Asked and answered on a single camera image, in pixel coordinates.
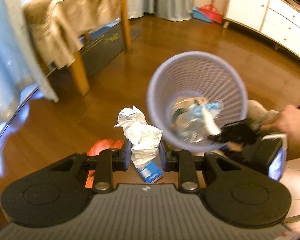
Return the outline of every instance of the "human hand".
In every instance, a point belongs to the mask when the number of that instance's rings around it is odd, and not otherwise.
[[[287,160],[300,158],[300,109],[288,105],[283,111],[264,121],[261,129],[286,133],[288,136]]]

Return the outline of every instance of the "cabinet leg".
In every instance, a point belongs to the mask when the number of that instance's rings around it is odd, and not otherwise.
[[[223,28],[224,28],[224,29],[228,28],[229,23],[230,23],[229,21],[225,21],[225,23],[223,24]]]

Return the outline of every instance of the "wooden floor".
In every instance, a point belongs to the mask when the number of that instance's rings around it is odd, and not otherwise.
[[[137,106],[150,122],[148,82],[162,62],[181,52],[200,50],[222,57],[242,77],[249,98],[267,109],[300,103],[300,61],[243,28],[230,25],[223,30],[221,25],[195,19],[170,22],[149,15],[131,24],[142,28],[133,50],[119,54],[90,79],[91,90],[85,97],[76,92],[68,69],[63,68],[50,76],[58,103],[44,99],[38,90],[23,106],[0,138],[0,194],[12,181],[72,153],[88,151],[97,140],[124,139],[122,129],[113,126],[125,107]],[[300,171],[300,160],[290,167]],[[141,182],[133,169],[115,173],[114,180]],[[163,180],[176,182],[177,174]]]

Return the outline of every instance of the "cabinet drawer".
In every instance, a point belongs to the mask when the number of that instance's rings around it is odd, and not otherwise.
[[[300,13],[282,0],[270,0],[269,8],[300,27]]]
[[[300,28],[282,15],[269,9],[261,33],[300,56]]]

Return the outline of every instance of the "floor mat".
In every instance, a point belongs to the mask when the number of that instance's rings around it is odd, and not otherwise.
[[[132,40],[135,40],[140,34],[140,29],[131,28]],[[85,43],[80,50],[88,77],[100,73],[124,50],[120,24],[111,28],[104,27],[90,36],[92,40]]]

